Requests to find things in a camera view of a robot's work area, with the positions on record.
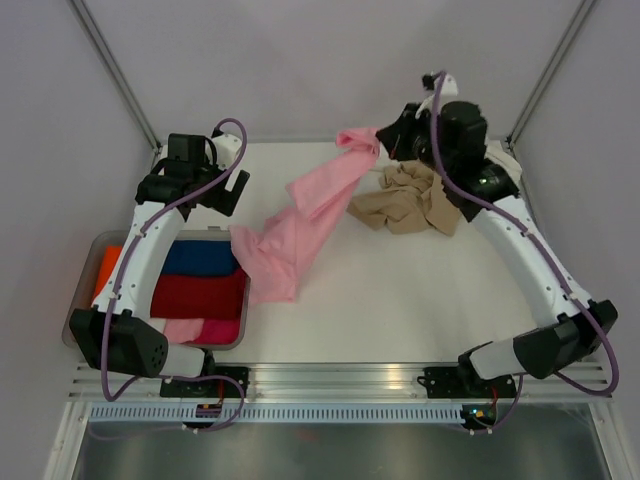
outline black bracket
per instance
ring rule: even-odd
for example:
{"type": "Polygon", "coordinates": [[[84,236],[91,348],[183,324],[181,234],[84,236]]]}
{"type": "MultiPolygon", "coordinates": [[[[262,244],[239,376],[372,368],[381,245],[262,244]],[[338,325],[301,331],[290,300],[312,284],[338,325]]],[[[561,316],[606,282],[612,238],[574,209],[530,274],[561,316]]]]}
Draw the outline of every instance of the black bracket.
{"type": "Polygon", "coordinates": [[[424,375],[418,377],[418,383],[427,390],[429,398],[482,398],[492,399],[492,387],[499,398],[515,398],[516,386],[510,375],[487,380],[470,390],[460,377],[460,370],[452,367],[427,367],[424,375]]]}
{"type": "MultiPolygon", "coordinates": [[[[244,395],[249,388],[249,368],[216,365],[214,373],[233,378],[240,384],[244,395]]],[[[240,398],[238,390],[229,382],[211,380],[204,382],[181,382],[173,380],[171,383],[162,382],[160,396],[162,398],[217,398],[220,393],[224,398],[240,398]]]]}

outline metal floor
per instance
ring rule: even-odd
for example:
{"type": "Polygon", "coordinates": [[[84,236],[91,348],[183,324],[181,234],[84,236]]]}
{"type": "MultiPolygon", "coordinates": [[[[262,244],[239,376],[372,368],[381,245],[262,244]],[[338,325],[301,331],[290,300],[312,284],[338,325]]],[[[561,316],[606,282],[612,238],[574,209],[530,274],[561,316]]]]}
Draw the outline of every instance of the metal floor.
{"type": "MultiPolygon", "coordinates": [[[[102,435],[149,423],[95,423],[102,435]]],[[[588,407],[521,405],[504,429],[470,437],[453,427],[237,424],[104,442],[86,437],[77,480],[609,479],[588,407]]]]}

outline light purple wall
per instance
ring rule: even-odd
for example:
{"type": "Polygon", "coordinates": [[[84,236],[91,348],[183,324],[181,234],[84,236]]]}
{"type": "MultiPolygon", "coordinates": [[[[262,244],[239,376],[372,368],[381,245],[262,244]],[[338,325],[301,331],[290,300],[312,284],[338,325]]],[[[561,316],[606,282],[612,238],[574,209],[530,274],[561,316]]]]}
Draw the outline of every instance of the light purple wall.
{"type": "Polygon", "coordinates": [[[42,477],[74,365],[60,334],[93,238],[150,149],[63,0],[0,4],[0,476],[42,477]]]}
{"type": "Polygon", "coordinates": [[[579,0],[87,0],[158,135],[385,125],[446,68],[508,133],[579,0]]]}
{"type": "Polygon", "coordinates": [[[620,318],[615,395],[640,452],[640,2],[602,1],[522,140],[519,159],[549,241],[620,318]]]}

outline white table surface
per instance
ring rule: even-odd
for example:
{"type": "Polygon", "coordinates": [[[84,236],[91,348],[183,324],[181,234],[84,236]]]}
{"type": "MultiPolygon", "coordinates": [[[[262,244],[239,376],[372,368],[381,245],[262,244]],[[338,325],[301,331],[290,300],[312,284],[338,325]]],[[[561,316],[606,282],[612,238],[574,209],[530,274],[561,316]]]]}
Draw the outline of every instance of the white table surface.
{"type": "MultiPolygon", "coordinates": [[[[285,185],[338,153],[332,143],[250,144],[241,167],[251,178],[233,217],[198,207],[185,229],[262,229],[290,203],[285,185]]],[[[379,189],[378,175],[368,173],[356,193],[379,189]]],[[[476,345],[533,328],[504,262],[464,219],[449,238],[433,229],[374,232],[345,214],[298,301],[250,307],[242,342],[215,356],[247,363],[455,361],[476,345]]]]}

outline folded red towel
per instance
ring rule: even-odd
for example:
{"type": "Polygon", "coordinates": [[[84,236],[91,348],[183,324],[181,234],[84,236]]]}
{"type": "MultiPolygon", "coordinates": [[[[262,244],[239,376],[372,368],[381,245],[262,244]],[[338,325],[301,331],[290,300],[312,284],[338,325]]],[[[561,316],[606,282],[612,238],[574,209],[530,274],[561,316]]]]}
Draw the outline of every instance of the folded red towel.
{"type": "Polygon", "coordinates": [[[160,275],[153,292],[151,316],[238,320],[246,278],[241,269],[228,277],[160,275]]]}

